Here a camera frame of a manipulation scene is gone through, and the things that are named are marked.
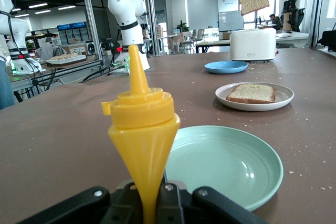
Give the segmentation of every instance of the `ceiling light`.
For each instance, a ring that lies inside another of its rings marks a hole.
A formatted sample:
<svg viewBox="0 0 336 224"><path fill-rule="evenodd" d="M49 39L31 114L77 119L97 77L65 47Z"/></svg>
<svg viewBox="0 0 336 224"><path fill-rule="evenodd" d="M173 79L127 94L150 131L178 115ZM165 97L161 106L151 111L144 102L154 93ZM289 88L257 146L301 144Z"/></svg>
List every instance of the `ceiling light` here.
<svg viewBox="0 0 336 224"><path fill-rule="evenodd" d="M14 16L14 17L16 17L16 18L20 18L20 17L25 17L25 16L28 16L29 14L21 14L21 15L16 15L16 16Z"/></svg>
<svg viewBox="0 0 336 224"><path fill-rule="evenodd" d="M51 12L51 10L42 10L41 12L36 12L35 14L48 13L48 12Z"/></svg>
<svg viewBox="0 0 336 224"><path fill-rule="evenodd" d="M64 10L64 9L70 9L70 8L75 8L75 5L70 5L70 6L66 6L66 7L60 7L58 8L59 10Z"/></svg>
<svg viewBox="0 0 336 224"><path fill-rule="evenodd" d="M45 5L48 5L48 4L43 3L43 4L38 4L38 5L31 5L31 6L29 6L29 8L36 8L36 7L45 6Z"/></svg>

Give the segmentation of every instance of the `mustard bottle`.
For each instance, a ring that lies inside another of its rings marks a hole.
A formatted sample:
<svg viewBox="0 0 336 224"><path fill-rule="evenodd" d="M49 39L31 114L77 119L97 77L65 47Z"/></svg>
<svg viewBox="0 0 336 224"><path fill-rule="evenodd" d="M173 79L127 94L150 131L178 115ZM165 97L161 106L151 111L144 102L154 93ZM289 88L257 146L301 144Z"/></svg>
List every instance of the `mustard bottle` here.
<svg viewBox="0 0 336 224"><path fill-rule="evenodd" d="M130 45L129 53L131 89L102 102L102 108L112 118L108 134L140 194L143 223L155 224L156 200L180 118L171 94L149 88L138 47Z"/></svg>

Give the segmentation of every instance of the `toaster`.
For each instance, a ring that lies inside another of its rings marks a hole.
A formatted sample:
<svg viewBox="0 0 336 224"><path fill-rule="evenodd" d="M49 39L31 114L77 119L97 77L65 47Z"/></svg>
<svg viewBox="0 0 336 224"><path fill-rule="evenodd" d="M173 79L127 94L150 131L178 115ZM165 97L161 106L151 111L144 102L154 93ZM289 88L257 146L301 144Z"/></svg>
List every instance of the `toaster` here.
<svg viewBox="0 0 336 224"><path fill-rule="evenodd" d="M230 37L230 59L273 60L277 53L276 36L274 28L233 31Z"/></svg>

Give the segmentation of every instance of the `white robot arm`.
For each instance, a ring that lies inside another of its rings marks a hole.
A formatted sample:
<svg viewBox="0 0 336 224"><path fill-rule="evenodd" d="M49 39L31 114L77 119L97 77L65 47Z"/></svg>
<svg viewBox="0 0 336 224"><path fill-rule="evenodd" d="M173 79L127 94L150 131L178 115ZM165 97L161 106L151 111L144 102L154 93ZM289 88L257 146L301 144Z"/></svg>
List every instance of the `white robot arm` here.
<svg viewBox="0 0 336 224"><path fill-rule="evenodd" d="M7 46L17 74L29 74L41 70L41 65L29 58L26 46L26 34L29 32L28 22L11 18L14 5L12 0L0 0L0 34L12 35Z"/></svg>
<svg viewBox="0 0 336 224"><path fill-rule="evenodd" d="M143 0L108 0L108 8L115 16L123 39L123 51L118 60L128 58L128 46L138 45L139 55L143 69L148 69L149 64L143 44L142 29L138 23L138 17L144 12Z"/></svg>

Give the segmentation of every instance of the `mint green plate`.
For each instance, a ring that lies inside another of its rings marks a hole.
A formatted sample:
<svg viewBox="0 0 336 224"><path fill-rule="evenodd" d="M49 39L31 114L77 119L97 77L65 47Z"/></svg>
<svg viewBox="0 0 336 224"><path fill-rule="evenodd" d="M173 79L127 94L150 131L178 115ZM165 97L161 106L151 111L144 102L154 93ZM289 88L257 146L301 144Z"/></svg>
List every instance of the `mint green plate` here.
<svg viewBox="0 0 336 224"><path fill-rule="evenodd" d="M179 129L166 165L168 180L219 191L253 211L278 190L284 168L278 154L260 138L223 126Z"/></svg>

